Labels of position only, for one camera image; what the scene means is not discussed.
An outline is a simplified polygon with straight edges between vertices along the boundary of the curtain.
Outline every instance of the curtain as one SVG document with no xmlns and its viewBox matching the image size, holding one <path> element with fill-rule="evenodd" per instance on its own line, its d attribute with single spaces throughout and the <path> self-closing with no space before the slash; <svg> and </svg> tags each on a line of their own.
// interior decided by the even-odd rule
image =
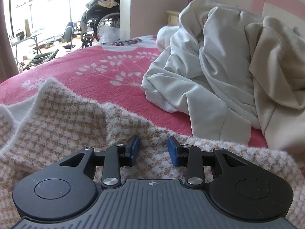
<svg viewBox="0 0 305 229">
<path fill-rule="evenodd" d="M 0 83 L 2 83 L 10 77 L 19 74 L 6 30 L 3 0 L 0 0 L 0 52 Z"/>
</svg>

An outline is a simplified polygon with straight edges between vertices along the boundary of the ribbed gray surface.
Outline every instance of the ribbed gray surface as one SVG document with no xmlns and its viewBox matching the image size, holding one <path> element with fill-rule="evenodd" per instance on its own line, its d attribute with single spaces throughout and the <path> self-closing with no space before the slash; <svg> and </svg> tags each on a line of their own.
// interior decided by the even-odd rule
<svg viewBox="0 0 305 229">
<path fill-rule="evenodd" d="M 179 180 L 129 179 L 118 189 L 104 190 L 97 202 L 72 220 L 37 224 L 21 220 L 14 229 L 292 229 L 285 219 L 247 223 L 217 211 L 204 192 L 187 189 Z"/>
</svg>

